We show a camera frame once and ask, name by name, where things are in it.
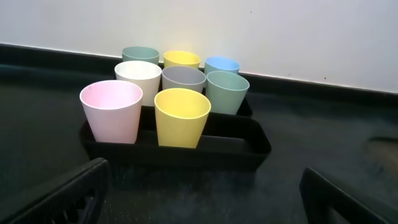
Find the gray cup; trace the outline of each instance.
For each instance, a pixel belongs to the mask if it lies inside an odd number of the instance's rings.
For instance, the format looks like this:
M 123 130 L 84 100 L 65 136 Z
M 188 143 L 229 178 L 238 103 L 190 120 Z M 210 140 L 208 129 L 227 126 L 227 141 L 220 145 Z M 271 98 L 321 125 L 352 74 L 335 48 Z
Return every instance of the gray cup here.
M 206 82 L 206 75 L 198 69 L 171 66 L 162 71 L 162 88 L 186 88 L 201 93 Z
M 207 74 L 206 97 L 211 112 L 236 114 L 248 92 L 249 82 L 232 72 L 215 71 Z
M 131 60 L 140 60 L 145 62 L 159 64 L 159 52 L 150 47 L 126 47 L 122 51 L 123 62 Z

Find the black baseboard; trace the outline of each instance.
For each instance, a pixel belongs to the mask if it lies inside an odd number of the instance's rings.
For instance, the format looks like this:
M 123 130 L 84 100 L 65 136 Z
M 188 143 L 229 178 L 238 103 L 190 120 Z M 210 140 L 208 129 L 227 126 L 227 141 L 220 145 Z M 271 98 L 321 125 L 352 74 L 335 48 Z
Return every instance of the black baseboard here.
M 63 72 L 82 74 L 82 76 L 96 74 L 113 77 L 114 67 L 120 62 L 121 58 L 0 44 L 0 65 L 36 70 L 56 70 L 57 72 L 53 72 L 53 75 Z M 340 101 L 367 106 L 398 106 L 398 95 L 393 93 L 299 82 L 283 78 L 260 77 L 246 73 L 240 73 L 240 75 L 249 81 L 250 92 Z M 0 80 L 3 78 L 10 79 L 10 76 L 6 77 L 0 73 Z

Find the yellow cup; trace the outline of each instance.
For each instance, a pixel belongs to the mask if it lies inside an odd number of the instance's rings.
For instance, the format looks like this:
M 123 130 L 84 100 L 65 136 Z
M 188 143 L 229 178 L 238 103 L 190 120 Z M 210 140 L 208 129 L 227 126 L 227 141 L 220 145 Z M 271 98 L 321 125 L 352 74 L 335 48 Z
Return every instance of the yellow cup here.
M 157 139 L 160 146 L 196 148 L 211 109 L 197 91 L 170 88 L 155 96 Z
M 164 67 L 170 66 L 186 66 L 198 69 L 200 57 L 184 51 L 170 51 L 164 53 Z

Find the cup rim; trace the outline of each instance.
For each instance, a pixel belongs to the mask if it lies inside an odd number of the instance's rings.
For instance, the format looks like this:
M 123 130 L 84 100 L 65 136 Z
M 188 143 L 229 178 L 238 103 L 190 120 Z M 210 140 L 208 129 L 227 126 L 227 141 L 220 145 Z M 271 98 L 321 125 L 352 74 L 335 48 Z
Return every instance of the cup rim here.
M 127 49 L 132 49 L 132 48 L 136 48 L 136 47 L 139 47 L 139 48 L 145 48 L 145 49 L 151 49 L 151 50 L 155 50 L 155 51 L 157 52 L 157 55 L 156 55 L 156 56 L 154 56 L 154 57 L 133 57 L 133 56 L 130 56 L 130 55 L 128 55 L 128 54 L 125 54 L 125 53 L 124 53 L 124 50 L 127 50 Z M 122 55 L 125 55 L 125 56 L 127 56 L 127 57 L 131 57 L 131 58 L 139 58 L 139 59 L 152 59 L 152 58 L 159 57 L 159 56 L 160 56 L 160 53 L 159 53 L 159 51 L 158 51 L 158 50 L 156 50 L 156 49 L 153 49 L 152 47 L 143 47 L 143 46 L 130 46 L 130 47 L 125 47 L 125 48 L 123 48 L 123 50 L 122 50 Z
M 206 113 L 203 113 L 203 114 L 200 115 L 200 116 L 192 117 L 192 118 L 183 118 L 183 117 L 175 116 L 175 115 L 172 115 L 172 114 L 170 114 L 170 113 L 165 112 L 164 110 L 162 110 L 162 109 L 157 105 L 156 98 L 157 98 L 161 93 L 163 93 L 163 92 L 165 92 L 165 91 L 173 91 L 173 90 L 192 91 L 192 92 L 194 92 L 194 94 L 199 94 L 199 95 L 201 95 L 201 97 L 203 97 L 204 99 L 206 99 L 206 102 L 207 102 L 208 105 L 209 105 L 208 111 L 207 111 Z M 156 106 L 156 108 L 159 109 L 162 113 L 167 114 L 167 116 L 171 116 L 171 117 L 173 117 L 173 118 L 178 118 L 178 119 L 186 119 L 186 120 L 202 118 L 202 117 L 208 115 L 209 112 L 210 112 L 210 110 L 211 110 L 211 103 L 210 103 L 210 100 L 209 100 L 207 97 L 203 96 L 201 93 L 198 93 L 198 92 L 195 91 L 195 90 L 190 90 L 190 89 L 186 89 L 186 88 L 169 88 L 169 89 L 162 90 L 162 91 L 158 92 L 158 93 L 156 94 L 156 96 L 155 96 L 155 106 Z
M 227 68 L 217 67 L 217 66 L 212 65 L 211 63 L 208 62 L 208 59 L 211 59 L 211 58 L 222 58 L 222 60 L 227 60 L 227 61 L 230 61 L 230 62 L 235 63 L 238 67 L 235 68 L 235 69 L 227 69 Z M 237 61 L 235 61 L 235 60 L 233 60 L 233 59 L 230 59 L 230 58 L 227 58 L 227 57 L 223 57 L 223 56 L 212 56 L 212 57 L 208 57 L 208 58 L 206 58 L 205 63 L 207 63 L 208 65 L 210 65 L 210 66 L 212 66 L 212 67 L 215 67 L 215 68 L 218 68 L 218 69 L 222 69 L 222 70 L 226 70 L 226 71 L 233 71 L 233 70 L 239 70 L 239 69 L 241 69 L 241 65 L 240 65 Z
M 233 89 L 229 89 L 229 88 L 225 88 L 225 87 L 223 87 L 223 86 L 217 85 L 217 84 L 213 83 L 213 82 L 209 79 L 209 75 L 214 74 L 214 73 L 218 73 L 218 72 L 227 73 L 227 74 L 230 75 L 230 76 L 239 77 L 241 80 L 246 81 L 246 83 L 248 84 L 248 87 L 243 88 L 243 89 L 240 89 L 240 90 L 233 90 Z M 218 88 L 222 88 L 222 89 L 224 89 L 224 90 L 229 90 L 229 91 L 246 91 L 246 90 L 248 90 L 249 87 L 250 87 L 249 81 L 247 81 L 247 80 L 246 80 L 245 78 L 243 78 L 242 76 L 240 76 L 240 75 L 238 75 L 238 74 L 235 74 L 235 73 L 232 73 L 232 72 L 227 72 L 227 71 L 213 71 L 213 72 L 207 73 L 207 76 L 206 76 L 206 77 L 207 77 L 207 81 L 210 82 L 212 85 L 217 86 Z
M 83 94 L 83 92 L 84 92 L 88 87 L 90 87 L 90 86 L 92 86 L 92 85 L 95 85 L 95 84 L 98 84 L 98 83 L 103 83 L 103 82 L 124 82 L 124 83 L 128 83 L 128 85 L 134 85 L 135 87 L 137 87 L 137 88 L 140 90 L 141 95 L 140 95 L 139 99 L 136 100 L 135 102 L 130 103 L 130 104 L 128 104 L 127 106 L 122 106 L 122 107 L 119 107 L 119 108 L 100 108 L 100 107 L 97 107 L 97 106 L 91 106 L 90 104 L 86 103 L 86 102 L 81 98 L 81 95 Z M 84 88 L 81 90 L 81 92 L 80 92 L 79 98 L 80 98 L 80 101 L 81 101 L 84 105 L 86 105 L 86 106 L 88 106 L 88 107 L 90 107 L 90 108 L 94 108 L 94 109 L 97 109 L 97 110 L 120 110 L 120 109 L 127 108 L 127 107 L 129 107 L 129 106 L 135 105 L 136 103 L 140 102 L 140 101 L 142 100 L 142 96 L 143 96 L 143 95 L 144 95 L 144 93 L 142 92 L 142 89 L 141 89 L 138 85 L 136 85 L 136 84 L 134 84 L 134 83 L 131 83 L 131 82 L 128 82 L 128 81 L 124 81 L 124 80 L 104 80 L 104 81 L 94 82 L 94 83 L 92 83 L 92 84 L 90 84 L 90 85 L 84 87 Z
M 198 72 L 200 72 L 201 74 L 203 74 L 203 76 L 205 77 L 205 79 L 204 79 L 202 82 L 192 83 L 192 84 L 191 84 L 191 83 L 176 82 L 176 81 L 174 81 L 174 80 L 171 80 L 171 79 L 167 78 L 167 76 L 165 76 L 164 73 L 163 73 L 164 70 L 169 69 L 169 68 L 173 68 L 173 67 L 188 68 L 188 69 L 192 69 L 192 70 L 198 71 Z M 162 77 L 166 78 L 168 81 L 171 81 L 171 82 L 174 82 L 174 83 L 177 83 L 177 84 L 181 84 L 181 85 L 188 85 L 188 86 L 199 85 L 199 84 L 204 83 L 204 82 L 207 80 L 206 75 L 205 75 L 201 70 L 199 70 L 199 69 L 194 69 L 194 68 L 191 68 L 191 67 L 186 67 L 186 66 L 169 66 L 169 67 L 167 67 L 167 68 L 164 68 L 164 69 L 162 70 Z
M 167 54 L 171 54 L 171 53 L 190 54 L 190 55 L 194 56 L 194 57 L 196 58 L 196 60 L 197 60 L 195 63 L 180 63 L 180 62 L 176 62 L 176 61 L 174 61 L 174 60 L 167 59 L 167 60 L 169 60 L 169 61 L 171 61 L 171 62 L 179 63 L 179 64 L 181 64 L 181 65 L 194 65 L 194 64 L 200 63 L 200 57 L 199 57 L 199 56 L 195 55 L 194 53 L 187 52 L 187 51 L 183 51 L 183 50 L 170 50 L 170 51 L 168 51 L 168 52 L 166 52 L 166 53 L 163 54 L 163 58 L 166 60 Z
M 138 64 L 138 63 L 143 63 L 144 65 L 148 65 L 148 66 L 156 66 L 156 69 L 158 69 L 158 73 L 157 73 L 156 76 L 150 77 L 150 78 L 131 78 L 131 77 L 127 77 L 127 76 L 125 76 L 125 75 L 122 75 L 121 73 L 119 73 L 119 72 L 116 70 L 116 69 L 117 69 L 118 67 L 120 67 L 122 64 L 127 64 L 127 63 L 136 63 L 136 64 Z M 162 69 L 161 69 L 158 65 L 155 65 L 154 63 L 145 62 L 145 61 L 140 61 L 140 60 L 135 60 L 135 61 L 120 62 L 119 64 L 117 64 L 117 65 L 114 67 L 114 72 L 115 72 L 116 74 L 120 75 L 121 77 L 123 77 L 123 78 L 125 78 L 125 79 L 128 79 L 128 80 L 151 80 L 151 79 L 153 79 L 153 78 L 159 77 L 159 76 L 162 74 Z

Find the pink cup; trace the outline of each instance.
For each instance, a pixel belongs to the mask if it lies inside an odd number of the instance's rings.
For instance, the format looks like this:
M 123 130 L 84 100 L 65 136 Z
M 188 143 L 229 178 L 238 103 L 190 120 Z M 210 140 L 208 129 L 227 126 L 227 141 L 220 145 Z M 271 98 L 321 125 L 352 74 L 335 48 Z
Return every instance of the pink cup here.
M 135 143 L 142 90 L 136 84 L 106 80 L 80 92 L 88 123 L 98 142 Z

